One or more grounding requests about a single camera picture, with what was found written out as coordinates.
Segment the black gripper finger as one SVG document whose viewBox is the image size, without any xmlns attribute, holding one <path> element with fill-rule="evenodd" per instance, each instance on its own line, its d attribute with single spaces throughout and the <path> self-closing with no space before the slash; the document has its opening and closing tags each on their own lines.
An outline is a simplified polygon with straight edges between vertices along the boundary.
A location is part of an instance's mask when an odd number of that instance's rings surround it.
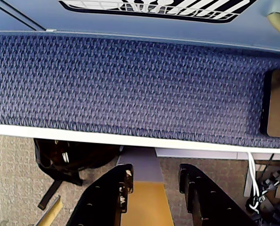
<svg viewBox="0 0 280 226">
<path fill-rule="evenodd" d="M 179 166 L 179 190 L 195 226 L 255 226 L 256 223 L 211 178 L 194 165 Z"/>
<path fill-rule="evenodd" d="M 119 164 L 94 181 L 81 195 L 68 226 L 119 226 L 133 192 L 133 166 Z"/>
</svg>

